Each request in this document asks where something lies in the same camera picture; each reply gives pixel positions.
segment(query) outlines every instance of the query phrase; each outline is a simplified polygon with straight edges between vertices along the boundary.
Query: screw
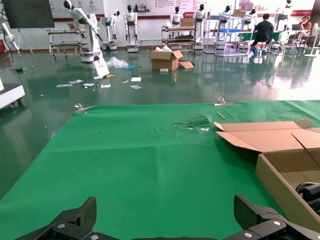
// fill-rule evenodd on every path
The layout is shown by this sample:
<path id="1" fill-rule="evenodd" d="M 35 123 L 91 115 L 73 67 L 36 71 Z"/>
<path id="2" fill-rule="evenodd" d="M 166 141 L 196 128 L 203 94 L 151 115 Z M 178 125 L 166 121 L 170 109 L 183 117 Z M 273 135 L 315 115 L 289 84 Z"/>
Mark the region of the screw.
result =
<path id="1" fill-rule="evenodd" d="M 248 233 L 248 232 L 246 232 L 244 235 L 245 235 L 247 238 L 252 238 L 252 235 L 251 235 L 250 233 Z"/>

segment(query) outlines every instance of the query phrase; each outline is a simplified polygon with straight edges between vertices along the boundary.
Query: reflective floor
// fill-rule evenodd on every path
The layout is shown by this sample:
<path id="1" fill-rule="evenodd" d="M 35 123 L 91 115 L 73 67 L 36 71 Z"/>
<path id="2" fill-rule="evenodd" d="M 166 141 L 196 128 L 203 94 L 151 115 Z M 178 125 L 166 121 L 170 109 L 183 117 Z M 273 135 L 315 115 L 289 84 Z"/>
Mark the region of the reflective floor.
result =
<path id="1" fill-rule="evenodd" d="M 0 110 L 0 199 L 71 117 L 77 103 L 88 107 L 216 103 L 217 97 L 226 102 L 320 99 L 320 57 L 286 53 L 221 58 L 184 53 L 184 59 L 195 64 L 194 69 L 161 74 L 151 69 L 149 54 L 149 50 L 104 53 L 106 61 L 116 56 L 134 70 L 112 67 L 110 73 L 116 77 L 102 80 L 93 80 L 93 66 L 81 63 L 79 56 L 58 56 L 54 61 L 46 52 L 23 53 L 22 57 L 13 56 L 13 65 L 0 56 L 3 83 L 20 83 L 25 91 L 23 106 Z M 16 68 L 24 68 L 24 73 L 13 71 Z M 141 83 L 131 83 L 133 77 L 141 77 Z M 95 85 L 56 88 L 78 79 Z M 101 84 L 111 87 L 101 88 Z M 133 89 L 132 85 L 142 88 Z"/>

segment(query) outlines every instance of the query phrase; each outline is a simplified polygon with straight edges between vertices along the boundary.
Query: green tablecloth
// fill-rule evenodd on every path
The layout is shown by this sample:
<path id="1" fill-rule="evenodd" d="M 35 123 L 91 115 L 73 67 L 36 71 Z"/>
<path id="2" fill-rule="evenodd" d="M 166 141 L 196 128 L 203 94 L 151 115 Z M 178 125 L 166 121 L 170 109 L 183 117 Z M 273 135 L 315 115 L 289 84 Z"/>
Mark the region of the green tablecloth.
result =
<path id="1" fill-rule="evenodd" d="M 241 35 L 242 35 L 242 40 L 241 40 L 242 42 L 250 41 L 251 32 L 239 34 L 238 37 L 240 37 Z M 279 41 L 280 35 L 281 35 L 281 31 L 275 31 L 270 33 L 270 37 L 274 39 L 276 42 Z M 255 40 L 256 37 L 257 37 L 257 33 L 254 32 L 252 35 L 252 40 Z"/>
<path id="2" fill-rule="evenodd" d="M 96 196 L 94 230 L 115 238 L 222 239 L 241 230 L 235 194 L 279 209 L 255 176 L 258 154 L 231 146 L 212 122 L 306 118 L 320 126 L 319 104 L 96 106 L 76 113 L 0 202 L 1 237 L 31 232 Z"/>

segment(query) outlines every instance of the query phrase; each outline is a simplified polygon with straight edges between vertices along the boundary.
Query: plastic bag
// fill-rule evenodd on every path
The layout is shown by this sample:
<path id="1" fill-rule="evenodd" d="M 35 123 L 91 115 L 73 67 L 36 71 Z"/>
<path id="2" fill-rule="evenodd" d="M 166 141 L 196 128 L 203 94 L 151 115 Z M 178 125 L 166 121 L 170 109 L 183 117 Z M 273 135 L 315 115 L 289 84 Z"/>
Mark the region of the plastic bag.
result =
<path id="1" fill-rule="evenodd" d="M 119 60 L 114 56 L 106 62 L 106 65 L 108 68 L 115 67 L 116 69 L 124 69 L 129 66 L 125 60 Z"/>

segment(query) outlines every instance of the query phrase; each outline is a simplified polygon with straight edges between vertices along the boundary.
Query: black screen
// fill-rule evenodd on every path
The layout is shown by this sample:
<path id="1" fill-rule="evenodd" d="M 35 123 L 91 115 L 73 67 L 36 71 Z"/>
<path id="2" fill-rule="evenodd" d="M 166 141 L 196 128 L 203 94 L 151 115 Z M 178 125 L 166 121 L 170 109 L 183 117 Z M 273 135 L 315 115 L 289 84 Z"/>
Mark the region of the black screen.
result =
<path id="1" fill-rule="evenodd" d="M 49 0 L 2 0 L 12 29 L 54 28 Z"/>

